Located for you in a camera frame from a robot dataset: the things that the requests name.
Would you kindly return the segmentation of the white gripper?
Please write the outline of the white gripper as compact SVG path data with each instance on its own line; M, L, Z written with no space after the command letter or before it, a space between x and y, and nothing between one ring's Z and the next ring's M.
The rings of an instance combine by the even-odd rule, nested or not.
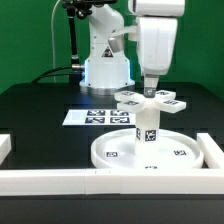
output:
M137 55L144 76L144 96L154 98L159 77L172 61L178 22L175 18L138 17Z

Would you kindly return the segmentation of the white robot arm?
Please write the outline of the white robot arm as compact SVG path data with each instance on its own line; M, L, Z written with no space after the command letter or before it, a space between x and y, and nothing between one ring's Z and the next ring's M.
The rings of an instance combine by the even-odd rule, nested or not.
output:
M144 95L155 96L158 80L172 61L178 22L185 0L127 0L134 24L126 26L122 15L108 2L91 8L89 17L90 55L85 61L81 89L111 95L130 88L130 62L124 54L124 40L137 43L138 63L144 80Z

